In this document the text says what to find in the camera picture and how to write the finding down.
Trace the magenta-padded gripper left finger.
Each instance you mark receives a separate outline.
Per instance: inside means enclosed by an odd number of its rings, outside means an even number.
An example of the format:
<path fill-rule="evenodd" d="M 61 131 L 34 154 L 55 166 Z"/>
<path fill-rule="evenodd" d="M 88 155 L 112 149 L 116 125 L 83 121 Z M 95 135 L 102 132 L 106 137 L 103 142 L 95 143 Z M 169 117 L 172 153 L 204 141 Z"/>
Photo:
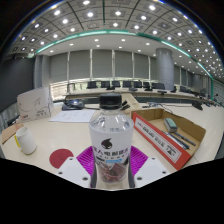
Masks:
<path fill-rule="evenodd" d="M 97 174 L 92 147 L 88 147 L 77 157 L 68 157 L 56 175 L 84 188 L 95 188 Z"/>

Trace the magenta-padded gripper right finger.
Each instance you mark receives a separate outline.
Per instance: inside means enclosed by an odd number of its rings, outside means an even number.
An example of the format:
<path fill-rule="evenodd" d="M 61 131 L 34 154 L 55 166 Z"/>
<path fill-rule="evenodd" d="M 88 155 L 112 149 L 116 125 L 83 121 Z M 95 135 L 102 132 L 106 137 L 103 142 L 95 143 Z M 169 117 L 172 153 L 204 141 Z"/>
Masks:
<path fill-rule="evenodd" d="M 140 188 L 169 174 L 156 157 L 148 157 L 136 147 L 131 147 L 128 170 L 130 188 Z"/>

